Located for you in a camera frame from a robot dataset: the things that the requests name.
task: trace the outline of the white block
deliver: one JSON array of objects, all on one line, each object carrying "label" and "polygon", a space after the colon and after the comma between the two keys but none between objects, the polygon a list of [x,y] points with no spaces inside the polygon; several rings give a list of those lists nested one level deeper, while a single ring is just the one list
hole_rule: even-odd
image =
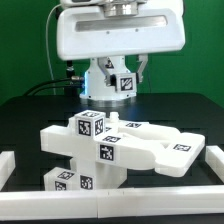
[{"label": "white block", "polygon": [[78,190],[79,185],[79,176],[71,170],[55,167],[44,175],[45,191]]},{"label": "white block", "polygon": [[73,135],[70,128],[55,125],[41,130],[41,150],[88,160],[96,157],[93,139],[83,139]]},{"label": "white block", "polygon": [[157,156],[155,171],[160,174],[182,177],[205,145],[202,135],[182,133],[166,150]]},{"label": "white block", "polygon": [[119,135],[104,135],[96,141],[98,162],[128,169],[153,169],[156,154],[164,151],[159,142]]},{"label": "white block", "polygon": [[69,120],[69,127],[77,135],[85,138],[95,138],[105,133],[105,113],[86,110],[75,114]]},{"label": "white block", "polygon": [[97,218],[91,191],[40,191],[0,194],[0,220]]},{"label": "white block", "polygon": [[2,152],[0,154],[0,190],[4,187],[14,169],[14,152]]},{"label": "white block", "polygon": [[92,182],[91,190],[116,189],[127,179],[126,168],[76,158],[70,160],[70,165],[71,170],[80,176],[80,189],[86,188],[82,185],[83,177],[88,177]]},{"label": "white block", "polygon": [[119,132],[145,140],[172,140],[180,134],[180,131],[173,127],[131,121],[120,122]]},{"label": "white block", "polygon": [[224,152],[218,146],[207,146],[205,161],[224,182]]}]

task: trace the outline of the black cable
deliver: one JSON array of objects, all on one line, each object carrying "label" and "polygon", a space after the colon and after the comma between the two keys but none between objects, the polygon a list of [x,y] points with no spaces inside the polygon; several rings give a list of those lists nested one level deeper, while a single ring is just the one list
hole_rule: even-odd
[{"label": "black cable", "polygon": [[47,90],[47,89],[59,89],[59,88],[71,88],[71,87],[74,87],[74,88],[83,88],[82,85],[67,85],[67,86],[48,86],[48,87],[43,87],[43,88],[40,88],[38,90],[36,90],[34,93],[32,93],[32,96],[35,96],[37,93],[43,91],[43,90]]},{"label": "black cable", "polygon": [[28,91],[26,91],[23,96],[28,96],[31,92],[33,92],[34,90],[45,86],[45,85],[49,85],[49,84],[55,84],[55,83],[59,83],[59,82],[66,82],[66,81],[71,81],[71,78],[65,78],[65,79],[55,79],[55,80],[51,80],[51,81],[46,81],[46,82],[42,82],[34,87],[32,87],[31,89],[29,89]]}]

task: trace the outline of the black table surface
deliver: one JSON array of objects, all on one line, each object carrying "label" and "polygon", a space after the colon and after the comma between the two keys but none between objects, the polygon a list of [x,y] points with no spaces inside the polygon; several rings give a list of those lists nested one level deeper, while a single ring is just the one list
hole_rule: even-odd
[{"label": "black table surface", "polygon": [[[66,96],[15,97],[0,107],[0,152],[15,151],[16,169],[2,191],[42,191],[43,175],[54,167],[69,169],[69,157],[42,152],[40,130],[50,125],[66,126],[68,118],[86,109],[119,112],[120,119],[149,121],[178,128],[181,132],[202,134],[206,145],[224,148],[224,109],[208,98],[194,93],[139,94],[136,102],[99,108],[81,104]],[[205,163],[202,150],[184,177],[158,175],[152,170],[128,170],[121,187],[167,187],[220,185],[222,181]],[[224,223],[224,214],[124,217],[28,221],[27,223]]]}]

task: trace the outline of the stacked blocks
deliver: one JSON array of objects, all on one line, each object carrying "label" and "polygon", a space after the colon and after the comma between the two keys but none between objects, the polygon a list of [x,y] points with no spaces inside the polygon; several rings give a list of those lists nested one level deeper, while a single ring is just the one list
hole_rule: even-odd
[{"label": "stacked blocks", "polygon": [[[94,146],[95,139],[101,137],[101,135],[103,137],[106,132],[105,119],[106,115],[103,112],[86,110],[69,119],[68,129],[74,141],[89,142],[86,145],[91,147]],[[74,150],[71,152],[73,157],[70,160],[71,171],[56,167],[44,176],[45,190],[118,188],[127,179],[126,168],[102,164],[92,160],[92,157],[88,156],[88,152],[91,150],[95,152],[95,147],[81,148],[86,153],[75,153]]]}]

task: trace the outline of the white robot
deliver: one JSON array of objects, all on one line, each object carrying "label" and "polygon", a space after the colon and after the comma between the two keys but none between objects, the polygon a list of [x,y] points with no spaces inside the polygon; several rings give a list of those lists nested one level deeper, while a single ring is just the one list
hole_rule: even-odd
[{"label": "white robot", "polygon": [[[182,0],[61,0],[57,49],[62,60],[90,59],[82,101],[119,105],[136,96],[148,53],[185,44]],[[138,55],[130,72],[126,55]]]}]

